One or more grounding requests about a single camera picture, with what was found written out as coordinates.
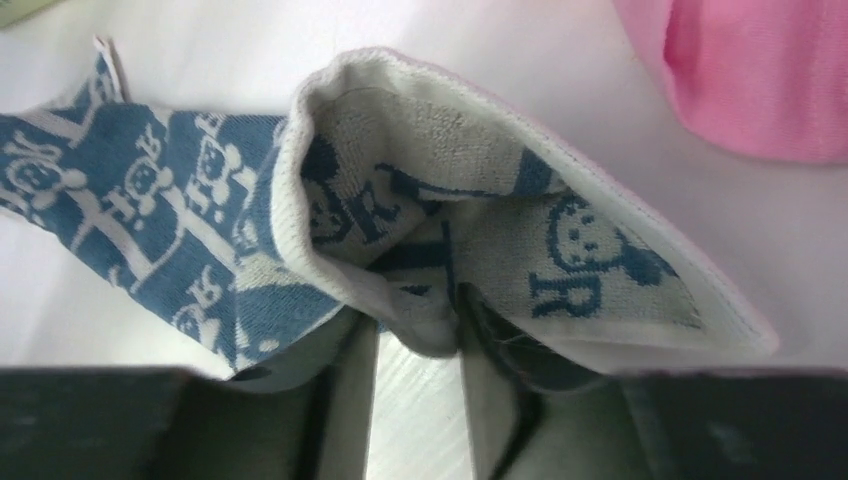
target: white surface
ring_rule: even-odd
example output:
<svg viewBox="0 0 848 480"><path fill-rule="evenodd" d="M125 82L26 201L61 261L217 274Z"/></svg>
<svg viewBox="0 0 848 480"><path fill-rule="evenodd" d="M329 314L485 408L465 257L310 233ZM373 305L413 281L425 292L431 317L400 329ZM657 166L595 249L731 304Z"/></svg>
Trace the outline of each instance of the white surface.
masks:
<svg viewBox="0 0 848 480"><path fill-rule="evenodd" d="M649 84L606 0L65 0L6 31L19 45L0 43L0 110L58 92L87 65L94 33L114 39L134 100L174 107L284 113L309 72L369 45L453 70L560 133L689 235L773 323L782 346L768 363L848 367L848 169L744 160L687 134ZM8 53L21 48L37 51L38 60ZM0 222L0 345L8 352L0 361L178 362L220 373L211 354L98 283L44 234ZM401 353L381 355L382 372L414 358L396 346L386 351L392 348ZM620 368L672 358L586 344L574 345L574 354ZM674 358L669 366L683 366ZM390 478L400 471L391 465L405 464L412 478L467 478L464 439L451 444L436 434L461 409L456 389L448 395L436 385L458 385L456 365L418 362L407 368L427 365L429 373L379 380L377 403L385 406L375 411L372 456L386 466L371 472ZM421 410L399 413L415 405ZM381 417L381 408L394 413ZM420 417L417 426L411 417ZM421 433L421 425L434 433ZM428 450L421 442L438 445ZM419 446L400 449L412 444ZM424 470L434 462L443 473Z"/></svg>

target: patterned towel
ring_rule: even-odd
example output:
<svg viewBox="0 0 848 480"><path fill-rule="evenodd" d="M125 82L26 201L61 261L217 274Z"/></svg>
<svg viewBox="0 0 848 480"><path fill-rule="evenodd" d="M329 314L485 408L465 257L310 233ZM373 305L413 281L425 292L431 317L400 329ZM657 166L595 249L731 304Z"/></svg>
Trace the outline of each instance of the patterned towel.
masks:
<svg viewBox="0 0 848 480"><path fill-rule="evenodd" d="M774 348L656 213L449 74L364 50L288 117L222 115L128 103L98 48L72 100L0 117L0 205L235 369L344 307L451 354L460 283L560 353Z"/></svg>

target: pink cloth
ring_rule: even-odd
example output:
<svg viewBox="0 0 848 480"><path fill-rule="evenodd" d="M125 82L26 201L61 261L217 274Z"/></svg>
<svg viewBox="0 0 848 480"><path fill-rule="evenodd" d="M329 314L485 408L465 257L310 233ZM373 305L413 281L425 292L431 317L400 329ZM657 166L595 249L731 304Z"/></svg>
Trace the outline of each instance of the pink cloth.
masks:
<svg viewBox="0 0 848 480"><path fill-rule="evenodd" d="M848 1L614 2L692 132L746 155L848 161Z"/></svg>

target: cloth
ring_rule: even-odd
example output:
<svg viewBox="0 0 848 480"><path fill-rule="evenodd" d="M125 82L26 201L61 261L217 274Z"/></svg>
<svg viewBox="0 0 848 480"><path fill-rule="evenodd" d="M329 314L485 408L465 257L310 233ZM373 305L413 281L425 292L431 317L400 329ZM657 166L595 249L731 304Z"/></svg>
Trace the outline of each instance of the cloth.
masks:
<svg viewBox="0 0 848 480"><path fill-rule="evenodd" d="M840 0L615 0L680 121L755 157L848 160L848 5Z"/></svg>
<svg viewBox="0 0 848 480"><path fill-rule="evenodd" d="M222 115L129 103L98 48L72 100L0 118L0 202L236 369L346 307L452 354L462 283L560 354L776 347L656 212L446 72L352 52L287 117Z"/></svg>

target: pink towel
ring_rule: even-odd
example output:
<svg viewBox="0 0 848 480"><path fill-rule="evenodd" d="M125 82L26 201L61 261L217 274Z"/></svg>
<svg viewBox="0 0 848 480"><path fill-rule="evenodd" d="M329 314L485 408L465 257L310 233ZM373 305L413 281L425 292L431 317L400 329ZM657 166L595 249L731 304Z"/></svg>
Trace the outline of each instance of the pink towel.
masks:
<svg viewBox="0 0 848 480"><path fill-rule="evenodd" d="M614 1L692 132L756 157L848 161L848 1Z"/></svg>

